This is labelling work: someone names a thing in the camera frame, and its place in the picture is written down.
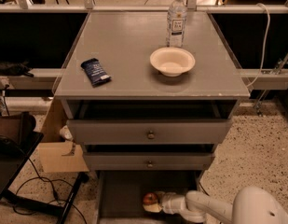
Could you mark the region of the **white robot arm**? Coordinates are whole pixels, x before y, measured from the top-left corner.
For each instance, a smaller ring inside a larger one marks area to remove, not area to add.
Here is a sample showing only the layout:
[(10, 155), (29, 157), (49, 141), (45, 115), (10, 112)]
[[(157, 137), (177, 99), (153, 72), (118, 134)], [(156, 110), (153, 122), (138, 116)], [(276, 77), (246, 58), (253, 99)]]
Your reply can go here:
[(267, 191), (255, 186), (245, 187), (233, 204), (219, 201), (191, 190), (186, 195), (155, 191), (143, 197), (146, 212), (177, 214), (192, 223), (201, 223), (209, 214), (223, 224), (288, 224), (288, 214)]

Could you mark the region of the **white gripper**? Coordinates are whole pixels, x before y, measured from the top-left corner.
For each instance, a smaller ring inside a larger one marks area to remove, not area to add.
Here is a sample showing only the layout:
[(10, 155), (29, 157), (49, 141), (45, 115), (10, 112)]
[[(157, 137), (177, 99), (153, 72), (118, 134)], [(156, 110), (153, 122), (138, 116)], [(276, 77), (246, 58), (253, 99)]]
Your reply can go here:
[(160, 205), (144, 204), (143, 208), (149, 213), (180, 214), (186, 210), (185, 197), (174, 192), (165, 192), (160, 198)]

